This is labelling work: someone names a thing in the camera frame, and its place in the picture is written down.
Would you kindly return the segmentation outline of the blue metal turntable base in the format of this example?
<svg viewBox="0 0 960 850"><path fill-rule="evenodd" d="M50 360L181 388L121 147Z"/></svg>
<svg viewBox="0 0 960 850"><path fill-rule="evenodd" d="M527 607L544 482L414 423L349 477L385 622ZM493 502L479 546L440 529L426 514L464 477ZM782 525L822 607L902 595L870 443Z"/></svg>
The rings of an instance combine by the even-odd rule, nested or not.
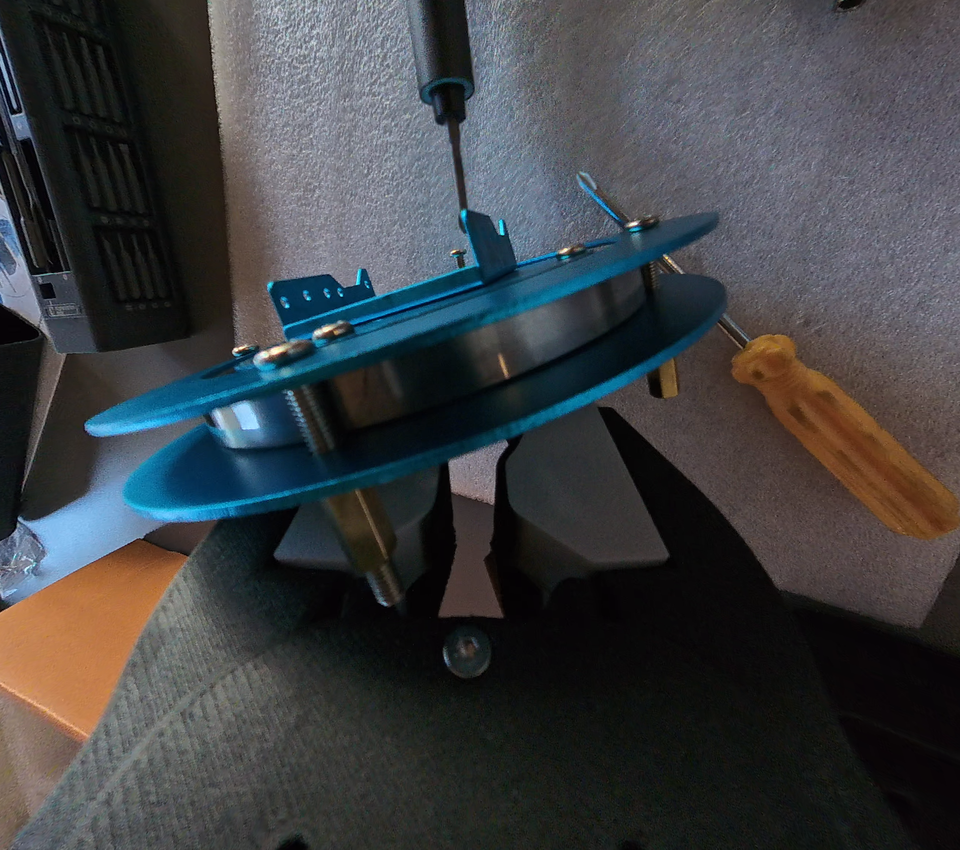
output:
<svg viewBox="0 0 960 850"><path fill-rule="evenodd" d="M474 265L383 295L336 281L284 340L121 402L113 437L204 417L126 483L164 521L239 518L322 499L381 604L402 597L375 489L521 436L649 374L700 340L717 280L648 270L712 232L713 212L631 221L618 236L518 261L506 224L460 212Z"/></svg>

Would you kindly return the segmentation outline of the dark grey electric screwdriver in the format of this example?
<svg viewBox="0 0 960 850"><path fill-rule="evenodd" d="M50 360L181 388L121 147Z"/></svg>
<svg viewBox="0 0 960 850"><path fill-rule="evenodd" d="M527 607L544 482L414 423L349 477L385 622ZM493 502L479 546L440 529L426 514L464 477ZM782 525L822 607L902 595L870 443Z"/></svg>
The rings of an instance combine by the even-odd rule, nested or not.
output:
<svg viewBox="0 0 960 850"><path fill-rule="evenodd" d="M410 20L418 91L447 127L461 210L468 208L460 125L474 94L473 60L465 0L405 0Z"/></svg>

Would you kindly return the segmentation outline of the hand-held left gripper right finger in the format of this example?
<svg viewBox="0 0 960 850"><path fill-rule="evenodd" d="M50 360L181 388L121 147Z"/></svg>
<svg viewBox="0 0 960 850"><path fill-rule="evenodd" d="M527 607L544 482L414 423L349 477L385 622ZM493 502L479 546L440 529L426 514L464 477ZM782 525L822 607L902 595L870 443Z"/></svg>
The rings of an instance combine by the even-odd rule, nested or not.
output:
<svg viewBox="0 0 960 850"><path fill-rule="evenodd" d="M597 407L512 441L497 468L490 546L507 615L534 615L564 580L668 561Z"/></svg>

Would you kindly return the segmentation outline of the white foam sheet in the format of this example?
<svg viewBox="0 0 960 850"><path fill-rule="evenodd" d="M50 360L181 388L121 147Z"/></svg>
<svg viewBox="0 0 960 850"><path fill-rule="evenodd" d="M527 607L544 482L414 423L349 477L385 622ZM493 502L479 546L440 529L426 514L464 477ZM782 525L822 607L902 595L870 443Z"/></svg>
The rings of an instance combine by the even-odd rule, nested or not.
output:
<svg viewBox="0 0 960 850"><path fill-rule="evenodd" d="M472 205L520 258L612 230L575 181L666 219L749 333L791 336L958 486L958 0L465 0ZM403 0L209 0L236 329L267 280L378 291L450 268L446 134Z"/></svg>

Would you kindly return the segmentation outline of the black screwdriver bit case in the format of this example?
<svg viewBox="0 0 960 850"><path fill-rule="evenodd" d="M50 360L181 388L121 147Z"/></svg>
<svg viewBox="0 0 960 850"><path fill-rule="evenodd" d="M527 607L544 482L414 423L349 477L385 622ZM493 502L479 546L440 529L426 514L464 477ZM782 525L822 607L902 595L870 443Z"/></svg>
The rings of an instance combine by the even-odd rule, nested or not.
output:
<svg viewBox="0 0 960 850"><path fill-rule="evenodd" d="M1 0L2 191L55 349L189 334L113 0Z"/></svg>

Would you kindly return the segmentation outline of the black box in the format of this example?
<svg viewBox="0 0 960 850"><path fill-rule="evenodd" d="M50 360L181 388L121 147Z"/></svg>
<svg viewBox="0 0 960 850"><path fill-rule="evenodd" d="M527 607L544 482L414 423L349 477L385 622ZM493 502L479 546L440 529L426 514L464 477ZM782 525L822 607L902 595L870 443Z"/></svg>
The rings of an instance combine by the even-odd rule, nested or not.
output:
<svg viewBox="0 0 960 850"><path fill-rule="evenodd" d="M1 540L17 526L43 342L32 324L1 307Z"/></svg>

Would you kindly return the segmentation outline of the yellow handled screwdriver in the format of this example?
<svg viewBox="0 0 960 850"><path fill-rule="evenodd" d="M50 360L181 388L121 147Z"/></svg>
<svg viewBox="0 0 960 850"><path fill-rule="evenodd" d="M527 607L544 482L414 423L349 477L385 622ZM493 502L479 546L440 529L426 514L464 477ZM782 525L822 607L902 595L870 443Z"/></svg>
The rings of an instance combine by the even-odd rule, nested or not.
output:
<svg viewBox="0 0 960 850"><path fill-rule="evenodd" d="M833 380L802 363L789 337L750 337L727 314L717 325L739 348L733 378L756 388L774 417L889 529L930 541L958 527L956 496Z"/></svg>

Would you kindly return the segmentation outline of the clear plastic screw bag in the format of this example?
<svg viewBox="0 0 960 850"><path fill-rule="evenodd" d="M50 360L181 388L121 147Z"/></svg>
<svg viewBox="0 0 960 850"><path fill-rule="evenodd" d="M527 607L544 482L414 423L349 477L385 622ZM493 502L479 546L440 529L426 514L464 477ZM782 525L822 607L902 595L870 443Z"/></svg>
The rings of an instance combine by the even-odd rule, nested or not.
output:
<svg viewBox="0 0 960 850"><path fill-rule="evenodd" d="M32 576L46 556L40 538L22 520L1 541L1 600L7 602Z"/></svg>

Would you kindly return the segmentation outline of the orange cardboard box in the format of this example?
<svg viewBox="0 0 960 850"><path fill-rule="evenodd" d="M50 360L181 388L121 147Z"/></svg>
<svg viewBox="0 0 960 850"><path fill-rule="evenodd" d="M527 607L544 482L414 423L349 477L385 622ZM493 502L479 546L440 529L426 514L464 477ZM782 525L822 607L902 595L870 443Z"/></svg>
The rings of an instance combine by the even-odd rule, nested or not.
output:
<svg viewBox="0 0 960 850"><path fill-rule="evenodd" d="M135 541L2 612L2 848L90 736L185 561Z"/></svg>

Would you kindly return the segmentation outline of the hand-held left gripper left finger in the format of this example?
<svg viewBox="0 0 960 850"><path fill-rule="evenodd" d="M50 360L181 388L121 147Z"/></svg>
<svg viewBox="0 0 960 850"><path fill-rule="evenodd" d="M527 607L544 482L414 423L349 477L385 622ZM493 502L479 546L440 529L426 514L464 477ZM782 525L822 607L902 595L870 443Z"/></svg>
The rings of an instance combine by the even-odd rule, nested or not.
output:
<svg viewBox="0 0 960 850"><path fill-rule="evenodd" d="M396 534L392 558L405 589L397 608L380 606L351 567L321 501L298 510L274 557L291 567L337 571L345 587L340 616L438 616L455 555L449 476L448 468L432 468L378 487Z"/></svg>

